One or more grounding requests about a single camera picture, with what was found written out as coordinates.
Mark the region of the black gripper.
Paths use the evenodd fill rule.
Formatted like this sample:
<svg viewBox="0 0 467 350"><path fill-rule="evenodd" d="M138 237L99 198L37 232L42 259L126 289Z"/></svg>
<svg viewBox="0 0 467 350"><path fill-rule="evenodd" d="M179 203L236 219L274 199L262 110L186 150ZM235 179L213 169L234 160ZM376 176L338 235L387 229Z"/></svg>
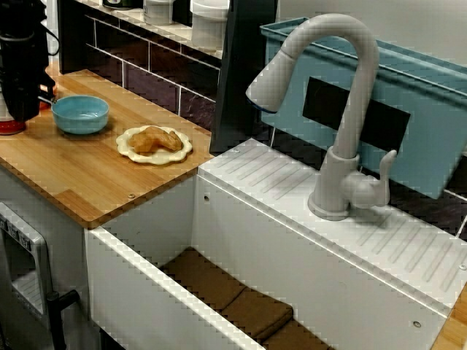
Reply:
<svg viewBox="0 0 467 350"><path fill-rule="evenodd" d="M54 98L55 81L45 69L49 64L44 34L25 37L1 35L1 89L9 114L26 122L39 114L39 97Z"/></svg>

